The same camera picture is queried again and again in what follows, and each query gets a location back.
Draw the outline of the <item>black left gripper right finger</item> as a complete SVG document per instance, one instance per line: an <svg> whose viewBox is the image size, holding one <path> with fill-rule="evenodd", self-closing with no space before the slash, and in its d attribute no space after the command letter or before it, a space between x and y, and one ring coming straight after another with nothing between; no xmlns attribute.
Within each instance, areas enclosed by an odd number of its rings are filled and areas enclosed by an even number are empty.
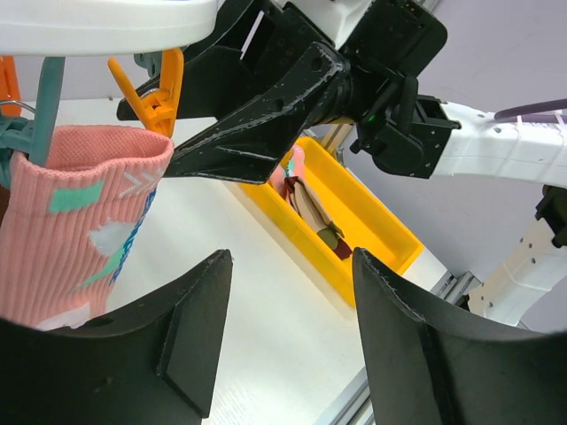
<svg viewBox="0 0 567 425"><path fill-rule="evenodd" d="M563 424L566 335L470 313L353 253L353 286L379 424Z"/></svg>

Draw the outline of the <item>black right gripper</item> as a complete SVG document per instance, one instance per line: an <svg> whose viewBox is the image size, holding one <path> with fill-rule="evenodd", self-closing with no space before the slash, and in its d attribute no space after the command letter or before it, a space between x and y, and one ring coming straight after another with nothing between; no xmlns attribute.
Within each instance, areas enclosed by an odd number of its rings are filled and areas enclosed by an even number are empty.
<svg viewBox="0 0 567 425"><path fill-rule="evenodd" d="M218 121L175 148L164 176L262 184L302 131L349 120L347 41L297 1L226 1L214 31L184 52L177 117Z"/></svg>

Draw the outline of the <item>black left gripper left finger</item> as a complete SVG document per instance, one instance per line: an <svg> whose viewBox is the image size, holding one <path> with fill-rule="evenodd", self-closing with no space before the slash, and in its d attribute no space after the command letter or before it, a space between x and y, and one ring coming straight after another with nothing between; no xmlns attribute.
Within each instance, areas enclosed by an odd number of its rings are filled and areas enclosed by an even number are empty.
<svg viewBox="0 0 567 425"><path fill-rule="evenodd" d="M233 261L190 271L77 329L1 323L4 424L199 424L212 407Z"/></svg>

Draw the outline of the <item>pink patterned sock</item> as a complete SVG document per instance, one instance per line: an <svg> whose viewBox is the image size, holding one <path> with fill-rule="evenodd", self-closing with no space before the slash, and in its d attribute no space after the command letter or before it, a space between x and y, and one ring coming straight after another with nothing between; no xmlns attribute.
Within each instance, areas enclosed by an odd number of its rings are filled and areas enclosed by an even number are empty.
<svg viewBox="0 0 567 425"><path fill-rule="evenodd" d="M37 166L12 156L1 224L1 315L40 330L105 313L174 152L164 135L61 126Z"/></svg>

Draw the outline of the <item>white round clip hanger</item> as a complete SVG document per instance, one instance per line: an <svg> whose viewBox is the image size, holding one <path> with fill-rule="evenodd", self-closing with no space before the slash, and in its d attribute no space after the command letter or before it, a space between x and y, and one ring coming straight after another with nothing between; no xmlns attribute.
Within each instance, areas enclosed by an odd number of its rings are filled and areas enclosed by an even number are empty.
<svg viewBox="0 0 567 425"><path fill-rule="evenodd" d="M1 53L79 57L168 50L214 29L216 1L19 0L1 3Z"/></svg>

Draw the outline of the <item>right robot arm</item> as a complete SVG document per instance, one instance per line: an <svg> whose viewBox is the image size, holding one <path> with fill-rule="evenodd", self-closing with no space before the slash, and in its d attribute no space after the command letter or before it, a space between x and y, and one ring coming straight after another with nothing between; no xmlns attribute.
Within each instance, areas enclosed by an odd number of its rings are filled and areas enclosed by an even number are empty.
<svg viewBox="0 0 567 425"><path fill-rule="evenodd" d="M478 286L473 313L515 326L566 275L566 119L551 102L483 112L418 91L447 41L417 1L226 1L213 32L183 54L179 119L215 123L175 148L166 177L236 182L347 302L361 247L419 276L423 245L314 140L356 129L354 153L382 172L537 182L543 198L518 246Z"/></svg>

